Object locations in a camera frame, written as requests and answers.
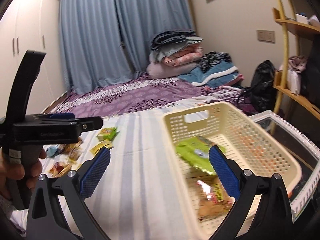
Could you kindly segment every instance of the green snack bag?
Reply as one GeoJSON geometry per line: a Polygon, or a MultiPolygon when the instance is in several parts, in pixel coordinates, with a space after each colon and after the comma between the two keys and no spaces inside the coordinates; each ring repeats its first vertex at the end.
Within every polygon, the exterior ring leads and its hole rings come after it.
{"type": "MultiPolygon", "coordinates": [[[[215,145],[202,136],[192,137],[179,142],[176,151],[180,157],[189,163],[192,167],[199,169],[209,175],[216,175],[209,158],[209,149],[215,145]]],[[[226,149],[218,146],[225,153],[226,149]]]]}
{"type": "Polygon", "coordinates": [[[116,127],[103,128],[98,133],[97,138],[101,142],[104,141],[105,139],[112,141],[113,138],[116,136],[116,133],[117,133],[116,127]]]}

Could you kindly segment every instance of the bed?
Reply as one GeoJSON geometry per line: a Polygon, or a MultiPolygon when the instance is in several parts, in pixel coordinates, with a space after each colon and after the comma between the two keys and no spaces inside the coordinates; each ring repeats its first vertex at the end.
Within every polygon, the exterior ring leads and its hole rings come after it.
{"type": "Polygon", "coordinates": [[[143,74],[127,83],[98,88],[85,95],[72,92],[56,111],[72,112],[76,117],[113,116],[165,106],[213,92],[215,90],[208,86],[194,87],[177,77],[151,79],[148,74],[143,74]]]}
{"type": "MultiPolygon", "coordinates": [[[[112,240],[198,239],[194,222],[185,216],[176,190],[166,156],[171,149],[162,118],[167,112],[207,102],[234,103],[241,90],[190,86],[176,78],[149,80],[142,76],[84,96],[71,94],[57,109],[58,112],[73,112],[77,117],[107,114],[109,117],[104,118],[103,126],[118,127],[120,133],[110,150],[110,165],[92,197],[85,200],[94,218],[112,240]],[[139,105],[147,100],[149,104],[139,105]]],[[[81,135],[83,153],[73,169],[93,158],[90,149],[98,144],[98,132],[81,135]]],[[[65,155],[58,155],[42,160],[44,173],[48,174],[55,162],[64,159],[65,155]]],[[[70,228],[80,235],[63,197],[60,202],[70,228]]],[[[16,211],[12,220],[25,229],[27,215],[27,210],[16,211]]]]}

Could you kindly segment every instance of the pink blanket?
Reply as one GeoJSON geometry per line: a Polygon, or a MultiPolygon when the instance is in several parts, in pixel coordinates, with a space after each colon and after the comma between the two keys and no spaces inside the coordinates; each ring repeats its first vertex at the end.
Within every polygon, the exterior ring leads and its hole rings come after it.
{"type": "Polygon", "coordinates": [[[177,67],[189,62],[199,60],[203,56],[203,48],[201,43],[191,44],[186,48],[164,57],[162,63],[170,67],[177,67]]]}

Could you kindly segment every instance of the beige basket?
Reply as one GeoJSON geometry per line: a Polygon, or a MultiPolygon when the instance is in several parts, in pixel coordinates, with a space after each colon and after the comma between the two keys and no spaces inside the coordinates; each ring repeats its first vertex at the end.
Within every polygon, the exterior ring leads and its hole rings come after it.
{"type": "MultiPolygon", "coordinates": [[[[265,177],[270,177],[275,172],[280,173],[288,193],[301,179],[299,163],[263,128],[230,103],[218,102],[168,113],[164,116],[164,123],[171,138],[172,153],[179,141],[203,136],[225,147],[226,157],[235,160],[242,169],[250,169],[255,175],[265,177]]],[[[186,215],[197,223],[199,199],[194,184],[188,178],[203,176],[203,173],[190,167],[176,154],[171,154],[171,160],[180,197],[187,197],[181,204],[192,206],[192,209],[186,207],[186,212],[192,212],[186,215]]],[[[260,196],[256,196],[247,219],[255,214],[259,201],[260,196]]],[[[202,238],[213,234],[223,219],[224,216],[198,222],[198,232],[202,238]]]]}

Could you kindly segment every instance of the small packet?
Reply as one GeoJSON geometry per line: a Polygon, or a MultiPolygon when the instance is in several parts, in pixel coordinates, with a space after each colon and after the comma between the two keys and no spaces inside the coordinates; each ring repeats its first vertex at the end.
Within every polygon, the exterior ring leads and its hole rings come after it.
{"type": "Polygon", "coordinates": [[[196,178],[196,194],[199,197],[198,219],[216,218],[228,213],[233,201],[217,176],[196,178]]]}
{"type": "Polygon", "coordinates": [[[99,144],[97,144],[95,147],[93,147],[90,152],[93,155],[96,155],[98,153],[98,151],[102,148],[102,147],[106,147],[108,149],[113,148],[113,144],[108,140],[105,139],[104,141],[100,142],[99,144]]]}
{"type": "Polygon", "coordinates": [[[49,173],[52,174],[52,177],[55,177],[67,166],[64,162],[56,162],[49,170],[49,173]]]}
{"type": "Polygon", "coordinates": [[[83,141],[79,137],[77,143],[64,144],[63,153],[70,154],[75,148],[79,148],[82,143],[83,141]]]}
{"type": "Polygon", "coordinates": [[[104,141],[106,139],[109,141],[112,141],[114,139],[114,137],[116,136],[116,133],[117,133],[116,127],[103,128],[98,133],[97,138],[99,141],[104,141]]]}
{"type": "Polygon", "coordinates": [[[59,178],[62,177],[63,175],[67,174],[69,171],[71,171],[72,168],[72,164],[69,163],[62,171],[60,171],[56,176],[54,176],[55,178],[59,178]]]}
{"type": "Polygon", "coordinates": [[[51,145],[47,148],[45,153],[47,157],[53,157],[56,154],[61,154],[63,152],[64,144],[55,144],[51,145]]]}
{"type": "Polygon", "coordinates": [[[69,160],[73,161],[73,162],[77,161],[79,159],[81,153],[82,152],[79,148],[73,148],[71,150],[71,152],[69,153],[69,160]]]}
{"type": "MultiPolygon", "coordinates": [[[[216,175],[208,158],[209,150],[213,145],[215,144],[206,138],[196,136],[178,142],[176,152],[183,160],[189,163],[190,166],[209,175],[216,175]]],[[[226,152],[224,147],[218,147],[223,153],[226,152]]]]}

